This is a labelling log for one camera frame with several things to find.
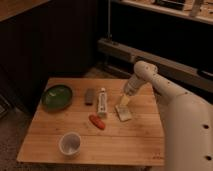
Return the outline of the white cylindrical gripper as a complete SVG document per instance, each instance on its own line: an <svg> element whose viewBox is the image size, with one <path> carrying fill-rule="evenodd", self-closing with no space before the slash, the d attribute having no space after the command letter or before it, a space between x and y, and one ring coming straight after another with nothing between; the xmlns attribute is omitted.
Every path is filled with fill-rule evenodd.
<svg viewBox="0 0 213 171"><path fill-rule="evenodd" d="M146 84L145 80L133 74L124 85L123 92L125 94L121 96L118 106L126 107L130 101L129 96L135 95L144 84Z"/></svg>

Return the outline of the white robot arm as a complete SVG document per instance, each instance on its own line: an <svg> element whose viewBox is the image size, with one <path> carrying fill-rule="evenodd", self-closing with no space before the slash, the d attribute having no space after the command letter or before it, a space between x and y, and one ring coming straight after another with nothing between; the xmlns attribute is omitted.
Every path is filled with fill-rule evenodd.
<svg viewBox="0 0 213 171"><path fill-rule="evenodd" d="M213 105L200 96L158 74L155 65L134 64L119 106L126 106L146 83L167 101L164 119L165 171L213 171Z"/></svg>

